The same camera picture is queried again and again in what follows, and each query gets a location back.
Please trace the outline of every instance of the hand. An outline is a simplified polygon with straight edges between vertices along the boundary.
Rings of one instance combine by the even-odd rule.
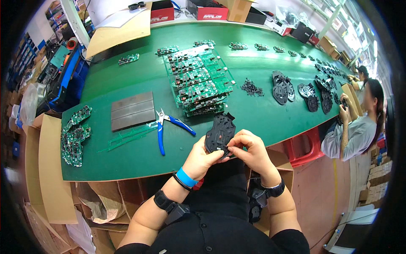
[[[340,96],[340,101],[343,101],[343,100],[346,100],[346,103],[348,106],[352,105],[350,98],[345,93],[342,93]]]
[[[209,153],[204,144],[205,139],[206,136],[203,136],[193,145],[188,158],[182,166],[183,171],[195,181],[202,179],[211,165],[226,162],[230,159],[230,157],[225,157],[220,160],[224,154],[222,150]]]
[[[344,124],[348,124],[348,119],[350,118],[350,111],[348,107],[344,109],[344,106],[340,105],[340,117]]]
[[[276,170],[269,159],[262,139],[248,130],[239,131],[227,146],[230,152],[260,175],[268,175],[270,171],[274,173]],[[243,146],[247,148],[247,152],[242,149]]]

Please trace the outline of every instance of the tape roll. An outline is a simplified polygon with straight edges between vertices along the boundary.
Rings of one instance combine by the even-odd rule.
[[[66,43],[66,48],[69,50],[72,50],[76,47],[76,45],[78,44],[78,39],[76,37],[72,37],[68,40],[68,42]]]

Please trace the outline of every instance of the black sleeve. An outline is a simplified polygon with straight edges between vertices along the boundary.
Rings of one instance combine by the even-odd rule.
[[[143,243],[129,243],[121,246],[114,254],[144,254],[149,249],[149,246]]]
[[[310,253],[309,243],[302,232],[296,229],[285,229],[271,238],[285,253]]]

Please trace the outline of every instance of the gray metal plate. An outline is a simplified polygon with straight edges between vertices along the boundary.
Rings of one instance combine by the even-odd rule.
[[[155,120],[152,92],[141,93],[111,104],[111,131],[119,131]]]

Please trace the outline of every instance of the paper sheet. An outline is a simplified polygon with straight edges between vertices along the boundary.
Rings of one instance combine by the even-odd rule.
[[[125,23],[127,23],[130,19],[134,18],[138,14],[140,14],[142,11],[146,10],[146,8],[140,8],[140,9],[135,9],[133,11],[130,10],[123,10],[123,11],[118,11],[111,16],[107,17],[105,20],[100,22],[95,28],[101,28],[101,27],[115,27],[115,28],[120,28],[122,27]]]
[[[79,245],[87,254],[96,254],[96,247],[92,242],[92,234],[89,225],[82,217],[82,213],[75,209],[78,224],[66,224],[69,236]]]

